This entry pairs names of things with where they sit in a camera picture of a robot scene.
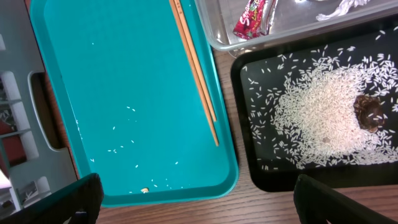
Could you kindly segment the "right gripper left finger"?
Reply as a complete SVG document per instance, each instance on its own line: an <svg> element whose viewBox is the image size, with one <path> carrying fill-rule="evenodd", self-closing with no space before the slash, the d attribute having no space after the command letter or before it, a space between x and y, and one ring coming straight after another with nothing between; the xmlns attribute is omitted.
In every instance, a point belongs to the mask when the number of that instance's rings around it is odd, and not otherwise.
<svg viewBox="0 0 398 224"><path fill-rule="evenodd" d="M100 177L92 173L2 219L1 223L95 223L103 198Z"/></svg>

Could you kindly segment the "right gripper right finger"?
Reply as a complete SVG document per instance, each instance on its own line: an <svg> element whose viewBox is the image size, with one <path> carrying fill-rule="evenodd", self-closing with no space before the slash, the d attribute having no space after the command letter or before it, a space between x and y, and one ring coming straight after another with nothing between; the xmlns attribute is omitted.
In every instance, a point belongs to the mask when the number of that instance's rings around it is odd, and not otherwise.
<svg viewBox="0 0 398 224"><path fill-rule="evenodd" d="M301 223L397 224L303 174L298 176L294 187L294 204Z"/></svg>

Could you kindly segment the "wooden chopstick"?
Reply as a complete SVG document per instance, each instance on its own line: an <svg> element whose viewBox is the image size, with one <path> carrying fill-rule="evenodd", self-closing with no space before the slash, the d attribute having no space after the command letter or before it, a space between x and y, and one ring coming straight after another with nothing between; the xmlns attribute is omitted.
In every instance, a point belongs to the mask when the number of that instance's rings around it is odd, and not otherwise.
<svg viewBox="0 0 398 224"><path fill-rule="evenodd" d="M212 103L212 100L211 100L211 97L210 97L210 94L209 94L209 91L208 91L207 83L206 83L206 80L205 80L205 77L204 77L204 74L203 74L203 70L201 68L201 65L200 65L200 62L199 62L199 59L198 59L197 51L195 49L195 46L194 46L194 43L193 43L193 40L192 40L192 36L190 34L190 30L188 28L188 24L187 24L187 21L186 21L186 18L185 18L185 14L184 14L183 9L182 9L181 2L180 2L180 0L174 0L174 4L175 4L175 6L177 8L177 14L178 14L178 17L179 17L180 22L182 24L183 33L184 33L184 35L185 35L185 37L187 39L188 49L190 51L190 55L192 56L193 64L194 64L195 70L197 72L198 79L200 81L200 85L202 87L203 93L205 95L205 100L206 100L206 103L207 103L207 105L209 107L209 111L210 111L212 120L213 121L217 121L216 114L215 114L214 107L213 107L213 103Z"/></svg>
<svg viewBox="0 0 398 224"><path fill-rule="evenodd" d="M210 127L211 134L213 136L213 140L215 142L215 145L219 146L219 140L218 140L218 136L217 136L215 125L214 125L215 121L212 120L212 117L211 117L211 114L210 114L210 111L209 111L209 107L208 107L208 105L206 103L205 95L204 95L202 87L200 85L200 81L198 79L198 75L197 75L197 72L196 72L194 64L193 64L192 56L190 55L190 51L188 49L187 39L186 39L186 37L185 37L185 35L183 33L182 24L181 24L180 19L178 17L177 8L176 8L176 6L174 4L174 0L169 0L169 4L170 4L170 7L172 8L172 12L174 14L174 18L175 18L175 21L176 21L176 24L177 24L177 27L178 27L180 38L182 40L182 44L183 44L183 47L185 49L185 53L186 53L186 56L187 56L187 59L188 59L188 62L189 62L189 65L190 65L190 68L191 68L191 71L192 71L192 74L193 74L193 78L194 78L195 84L197 86L197 91L198 91L198 94L200 96L202 107L204 109L204 112L205 112L205 115L206 115L206 119L207 119L208 125Z"/></svg>

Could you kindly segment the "red snack wrapper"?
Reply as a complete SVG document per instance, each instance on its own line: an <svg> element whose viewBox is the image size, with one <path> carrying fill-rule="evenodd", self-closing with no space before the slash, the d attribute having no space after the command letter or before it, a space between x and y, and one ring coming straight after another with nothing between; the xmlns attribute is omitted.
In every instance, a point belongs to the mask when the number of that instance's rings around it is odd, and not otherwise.
<svg viewBox="0 0 398 224"><path fill-rule="evenodd" d="M237 21L233 34L250 40L268 35L273 25L278 0L250 0Z"/></svg>

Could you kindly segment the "white paper napkin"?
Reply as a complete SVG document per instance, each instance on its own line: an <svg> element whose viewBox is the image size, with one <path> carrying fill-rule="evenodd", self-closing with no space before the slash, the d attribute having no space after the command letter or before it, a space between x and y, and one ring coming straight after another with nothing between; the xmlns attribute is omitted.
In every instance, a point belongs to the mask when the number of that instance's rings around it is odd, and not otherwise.
<svg viewBox="0 0 398 224"><path fill-rule="evenodd" d="M352 7L364 6L369 0L342 0L338 7L331 14L319 14L316 16L317 21L326 21L331 18L340 17L349 13Z"/></svg>

